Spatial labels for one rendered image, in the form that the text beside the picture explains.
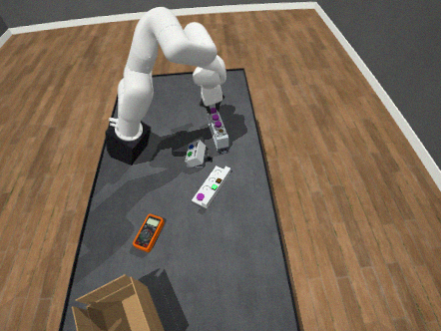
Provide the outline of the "white button panel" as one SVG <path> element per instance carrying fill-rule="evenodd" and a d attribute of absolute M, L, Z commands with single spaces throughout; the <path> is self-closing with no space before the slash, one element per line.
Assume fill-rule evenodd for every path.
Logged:
<path fill-rule="evenodd" d="M 204 168 L 205 159 L 212 162 L 213 158 L 206 155 L 207 148 L 201 140 L 189 144 L 185 162 L 187 167 Z"/>

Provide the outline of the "orange digital multimeter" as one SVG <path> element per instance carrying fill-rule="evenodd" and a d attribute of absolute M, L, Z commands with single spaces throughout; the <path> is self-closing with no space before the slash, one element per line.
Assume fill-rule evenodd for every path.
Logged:
<path fill-rule="evenodd" d="M 164 221 L 161 217 L 149 214 L 137 234 L 133 245 L 136 248 L 150 252 L 163 225 Z"/>

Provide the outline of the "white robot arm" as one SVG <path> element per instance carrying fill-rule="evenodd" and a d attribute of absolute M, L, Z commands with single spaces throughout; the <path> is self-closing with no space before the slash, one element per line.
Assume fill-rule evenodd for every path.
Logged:
<path fill-rule="evenodd" d="M 170 62 L 199 66 L 193 73 L 196 85 L 210 85 L 203 87 L 213 89 L 226 80 L 224 61 L 203 25 L 193 22 L 183 29 L 169 9 L 156 7 L 148 11 L 137 24 L 124 79 L 118 86 L 118 118 L 109 118 L 115 123 L 110 126 L 124 141 L 134 141 L 143 132 L 140 121 L 153 99 L 152 70 L 159 44 Z"/>

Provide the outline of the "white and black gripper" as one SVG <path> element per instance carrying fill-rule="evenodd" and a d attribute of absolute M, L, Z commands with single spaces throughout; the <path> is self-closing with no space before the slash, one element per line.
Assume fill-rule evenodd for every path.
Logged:
<path fill-rule="evenodd" d="M 216 109 L 220 111 L 221 101 L 225 96 L 221 92 L 221 85 L 217 85 L 214 89 L 206 89 L 202 87 L 202 100 L 200 106 L 207 108 L 207 112 L 211 114 L 210 105 L 216 104 Z"/>

